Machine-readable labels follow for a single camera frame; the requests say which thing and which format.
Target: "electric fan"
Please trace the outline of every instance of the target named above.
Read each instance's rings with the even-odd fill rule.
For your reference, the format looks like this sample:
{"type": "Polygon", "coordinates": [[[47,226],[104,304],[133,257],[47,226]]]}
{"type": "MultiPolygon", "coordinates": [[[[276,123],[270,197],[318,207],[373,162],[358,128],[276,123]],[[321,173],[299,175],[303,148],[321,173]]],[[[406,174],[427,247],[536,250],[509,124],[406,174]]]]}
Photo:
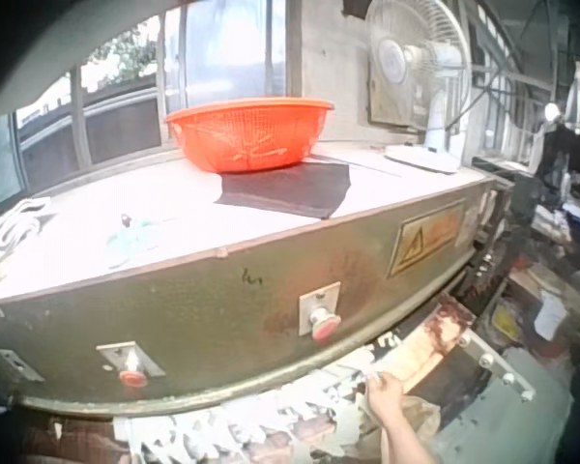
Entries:
{"type": "Polygon", "coordinates": [[[446,128],[467,100],[471,59],[459,23],[440,0],[373,0],[367,11],[372,60],[397,110],[425,130],[422,146],[395,145],[387,158],[455,172],[446,128]]]}

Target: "red push button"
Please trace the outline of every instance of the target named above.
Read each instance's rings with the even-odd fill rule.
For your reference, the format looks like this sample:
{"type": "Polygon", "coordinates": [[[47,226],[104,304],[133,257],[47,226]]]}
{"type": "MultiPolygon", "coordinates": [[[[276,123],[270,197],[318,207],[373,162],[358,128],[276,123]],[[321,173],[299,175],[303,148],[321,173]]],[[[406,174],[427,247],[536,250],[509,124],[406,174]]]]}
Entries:
{"type": "Polygon", "coordinates": [[[316,341],[329,338],[341,323],[341,317],[329,313],[325,308],[316,309],[309,318],[311,321],[311,337],[316,341]]]}
{"type": "Polygon", "coordinates": [[[146,375],[135,370],[123,370],[118,377],[123,385],[133,389],[143,389],[148,385],[146,375]]]}

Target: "orange plastic basket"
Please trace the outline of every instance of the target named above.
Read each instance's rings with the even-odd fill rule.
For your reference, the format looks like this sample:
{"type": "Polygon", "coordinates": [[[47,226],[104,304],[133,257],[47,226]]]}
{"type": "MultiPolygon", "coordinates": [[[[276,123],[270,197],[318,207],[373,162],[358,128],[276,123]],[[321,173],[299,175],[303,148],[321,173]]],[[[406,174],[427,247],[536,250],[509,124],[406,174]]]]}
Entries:
{"type": "Polygon", "coordinates": [[[185,156],[212,172],[257,171],[309,155],[325,124],[327,101],[270,98],[225,101],[167,116],[185,156]]]}

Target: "warning label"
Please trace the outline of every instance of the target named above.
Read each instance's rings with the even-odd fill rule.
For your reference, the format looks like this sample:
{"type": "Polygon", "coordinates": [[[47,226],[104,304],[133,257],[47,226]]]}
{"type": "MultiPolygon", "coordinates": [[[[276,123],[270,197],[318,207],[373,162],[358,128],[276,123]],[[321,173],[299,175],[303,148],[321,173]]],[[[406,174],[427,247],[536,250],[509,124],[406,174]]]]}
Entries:
{"type": "Polygon", "coordinates": [[[404,222],[397,234],[390,276],[414,266],[455,240],[463,213],[464,204],[460,201],[404,222]]]}

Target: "human hand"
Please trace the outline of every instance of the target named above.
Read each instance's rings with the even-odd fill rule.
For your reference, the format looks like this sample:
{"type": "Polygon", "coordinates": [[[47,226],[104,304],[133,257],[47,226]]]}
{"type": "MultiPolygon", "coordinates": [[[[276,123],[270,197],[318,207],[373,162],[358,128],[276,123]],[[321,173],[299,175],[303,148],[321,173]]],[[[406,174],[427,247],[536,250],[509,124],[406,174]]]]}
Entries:
{"type": "Polygon", "coordinates": [[[380,377],[368,377],[365,384],[369,408],[378,421],[386,425],[397,419],[402,411],[403,384],[389,372],[382,372],[380,377]]]}

